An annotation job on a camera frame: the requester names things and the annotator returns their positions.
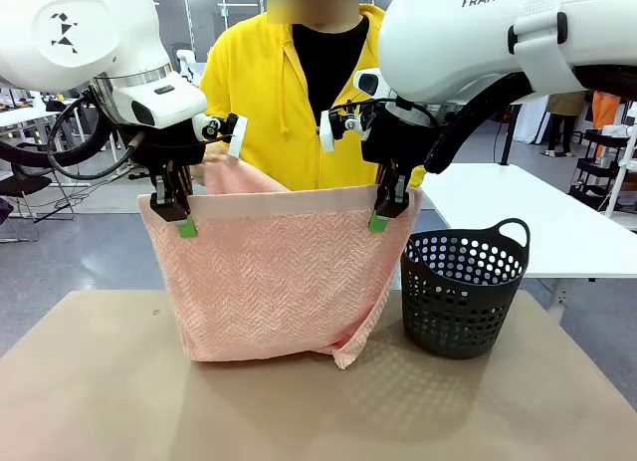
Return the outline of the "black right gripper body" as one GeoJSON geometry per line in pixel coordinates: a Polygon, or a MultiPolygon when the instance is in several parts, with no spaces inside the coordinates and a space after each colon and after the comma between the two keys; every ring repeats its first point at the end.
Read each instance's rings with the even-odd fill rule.
{"type": "Polygon", "coordinates": [[[379,110],[361,141],[362,159],[380,165],[393,161],[401,168],[415,168],[424,164],[437,138],[435,126],[412,124],[387,110],[379,110]]]}

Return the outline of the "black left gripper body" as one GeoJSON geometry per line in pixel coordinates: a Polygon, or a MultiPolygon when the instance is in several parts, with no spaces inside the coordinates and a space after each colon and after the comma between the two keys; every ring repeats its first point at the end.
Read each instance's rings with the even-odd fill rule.
{"type": "Polygon", "coordinates": [[[185,167],[196,165],[203,159],[205,144],[199,140],[200,134],[196,134],[191,118],[163,129],[121,125],[118,131],[126,142],[139,132],[144,134],[131,159],[150,172],[160,172],[169,162],[185,167]]]}

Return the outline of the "person's right hand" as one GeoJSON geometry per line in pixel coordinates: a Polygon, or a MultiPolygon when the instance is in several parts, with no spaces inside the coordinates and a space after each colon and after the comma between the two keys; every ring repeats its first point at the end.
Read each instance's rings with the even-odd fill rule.
{"type": "Polygon", "coordinates": [[[198,184],[205,185],[205,165],[223,158],[229,149],[229,144],[223,141],[211,142],[206,145],[202,160],[190,166],[190,174],[198,184]]]}

